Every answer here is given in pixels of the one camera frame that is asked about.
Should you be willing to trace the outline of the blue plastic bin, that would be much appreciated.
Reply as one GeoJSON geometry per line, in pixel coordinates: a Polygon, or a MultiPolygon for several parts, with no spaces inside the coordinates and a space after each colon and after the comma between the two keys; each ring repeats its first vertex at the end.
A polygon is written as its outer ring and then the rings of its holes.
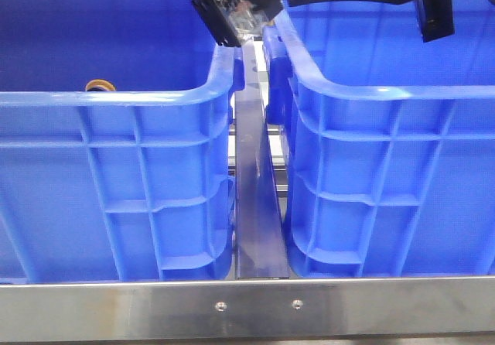
{"type": "Polygon", "coordinates": [[[265,29],[297,275],[493,274],[494,7],[453,10],[429,43],[411,3],[289,7],[265,29]]]}
{"type": "Polygon", "coordinates": [[[243,86],[189,0],[1,0],[2,283],[225,278],[243,86]]]}

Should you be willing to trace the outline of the yellow mushroom push button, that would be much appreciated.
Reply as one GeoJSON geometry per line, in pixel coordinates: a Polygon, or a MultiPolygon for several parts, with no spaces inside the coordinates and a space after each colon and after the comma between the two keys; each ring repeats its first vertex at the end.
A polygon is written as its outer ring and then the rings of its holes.
{"type": "Polygon", "coordinates": [[[85,91],[90,92],[103,92],[103,91],[116,91],[116,87],[108,80],[93,79],[90,80],[86,86],[85,91]]]}

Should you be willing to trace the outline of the steel divider rail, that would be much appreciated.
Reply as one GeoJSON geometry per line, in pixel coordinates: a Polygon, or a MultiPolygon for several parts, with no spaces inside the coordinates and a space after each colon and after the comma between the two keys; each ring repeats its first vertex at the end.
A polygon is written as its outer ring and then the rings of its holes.
{"type": "Polygon", "coordinates": [[[290,276],[253,40],[242,46],[244,82],[235,94],[237,279],[290,276]]]}

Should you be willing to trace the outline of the left blue plastic bin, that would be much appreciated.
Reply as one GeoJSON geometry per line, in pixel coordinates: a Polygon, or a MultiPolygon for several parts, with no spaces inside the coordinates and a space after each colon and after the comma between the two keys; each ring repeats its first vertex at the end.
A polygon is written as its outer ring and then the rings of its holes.
{"type": "Polygon", "coordinates": [[[189,0],[1,0],[2,283],[225,278],[243,86],[189,0]]]}

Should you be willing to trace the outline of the right blue plastic bin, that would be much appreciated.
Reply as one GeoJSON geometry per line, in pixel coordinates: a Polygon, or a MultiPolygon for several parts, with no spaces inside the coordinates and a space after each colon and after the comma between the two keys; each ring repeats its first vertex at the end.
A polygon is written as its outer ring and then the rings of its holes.
{"type": "Polygon", "coordinates": [[[429,43],[411,3],[289,7],[265,29],[297,275],[493,274],[494,7],[453,10],[429,43]]]}

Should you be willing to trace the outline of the steel front rail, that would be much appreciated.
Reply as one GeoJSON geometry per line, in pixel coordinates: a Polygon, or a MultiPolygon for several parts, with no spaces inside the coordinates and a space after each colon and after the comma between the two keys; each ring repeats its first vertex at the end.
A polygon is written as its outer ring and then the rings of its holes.
{"type": "Polygon", "coordinates": [[[492,333],[494,279],[3,285],[4,342],[492,333]]]}

